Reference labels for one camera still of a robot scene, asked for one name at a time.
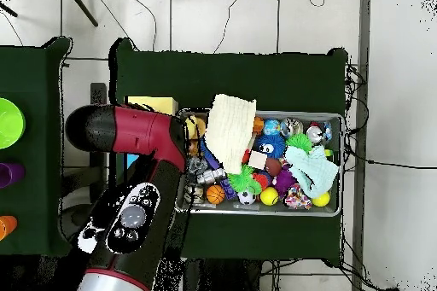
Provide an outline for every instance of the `orange ball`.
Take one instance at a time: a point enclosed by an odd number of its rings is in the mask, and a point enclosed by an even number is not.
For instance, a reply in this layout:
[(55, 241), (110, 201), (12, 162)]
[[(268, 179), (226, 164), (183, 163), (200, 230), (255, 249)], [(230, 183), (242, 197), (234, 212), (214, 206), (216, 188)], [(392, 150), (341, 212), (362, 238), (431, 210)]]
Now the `orange ball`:
[(218, 184), (214, 184), (207, 189), (207, 199), (213, 205), (218, 205), (224, 200), (224, 189)]

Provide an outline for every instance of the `blue fuzzy toy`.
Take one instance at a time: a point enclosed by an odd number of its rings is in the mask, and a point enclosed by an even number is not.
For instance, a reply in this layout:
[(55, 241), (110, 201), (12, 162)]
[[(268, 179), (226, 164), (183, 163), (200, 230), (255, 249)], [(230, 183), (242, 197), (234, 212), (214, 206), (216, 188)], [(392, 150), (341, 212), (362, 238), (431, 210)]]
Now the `blue fuzzy toy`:
[(255, 149), (267, 154), (268, 158), (281, 158), (285, 147), (285, 139), (280, 134), (264, 135), (255, 141)]

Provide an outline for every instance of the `basketball toy ball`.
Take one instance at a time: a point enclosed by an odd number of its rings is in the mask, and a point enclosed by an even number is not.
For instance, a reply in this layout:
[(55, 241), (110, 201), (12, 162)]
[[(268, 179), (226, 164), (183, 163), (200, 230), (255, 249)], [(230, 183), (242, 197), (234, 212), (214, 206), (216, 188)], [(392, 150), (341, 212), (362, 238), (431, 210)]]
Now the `basketball toy ball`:
[(273, 187), (267, 187), (261, 192), (261, 202), (267, 206), (273, 206), (279, 200), (279, 194)]
[(207, 199), (213, 205), (218, 205), (219, 203), (222, 203), (224, 198), (225, 198), (225, 193), (222, 186), (219, 186), (218, 184), (214, 184), (213, 186), (207, 189)]
[(325, 207), (329, 203), (330, 199), (331, 199), (331, 196), (329, 195), (329, 193), (325, 192), (317, 198), (312, 198), (311, 202), (314, 206)]

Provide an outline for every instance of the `green table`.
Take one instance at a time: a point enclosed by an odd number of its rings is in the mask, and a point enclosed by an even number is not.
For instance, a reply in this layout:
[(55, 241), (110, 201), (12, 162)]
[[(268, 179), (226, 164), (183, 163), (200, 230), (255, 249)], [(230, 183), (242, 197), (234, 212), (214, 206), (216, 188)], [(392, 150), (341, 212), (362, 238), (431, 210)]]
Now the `green table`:
[(64, 255), (69, 245), (58, 229), (61, 197), (61, 118), (59, 76), (71, 46), (53, 38), (41, 48), (0, 47), (0, 97), (26, 117), (26, 131), (0, 150), (0, 161), (20, 162), (26, 176), (0, 189), (0, 215), (18, 219), (17, 229), (0, 242), (0, 254)]
[[(210, 108), (215, 94), (225, 93), (255, 98), (258, 110), (344, 115), (346, 62), (343, 49), (328, 55), (155, 53), (136, 51), (129, 39), (119, 39), (109, 56), (109, 99), (172, 96), (179, 108)], [(340, 235), (341, 213), (332, 218), (196, 214), (190, 217), (182, 255), (328, 259), (338, 265)]]

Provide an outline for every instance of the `yellow ball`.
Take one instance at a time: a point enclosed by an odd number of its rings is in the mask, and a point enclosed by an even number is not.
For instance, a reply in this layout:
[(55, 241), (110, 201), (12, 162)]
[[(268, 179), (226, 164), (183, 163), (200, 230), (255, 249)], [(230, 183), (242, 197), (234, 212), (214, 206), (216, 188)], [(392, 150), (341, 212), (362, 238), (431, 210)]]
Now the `yellow ball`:
[(273, 187), (267, 187), (261, 192), (261, 202), (267, 206), (273, 206), (279, 200), (279, 194)]
[(331, 196), (329, 195), (329, 193), (325, 192), (317, 198), (312, 198), (311, 202), (314, 206), (324, 207), (329, 203), (330, 199), (331, 199)]

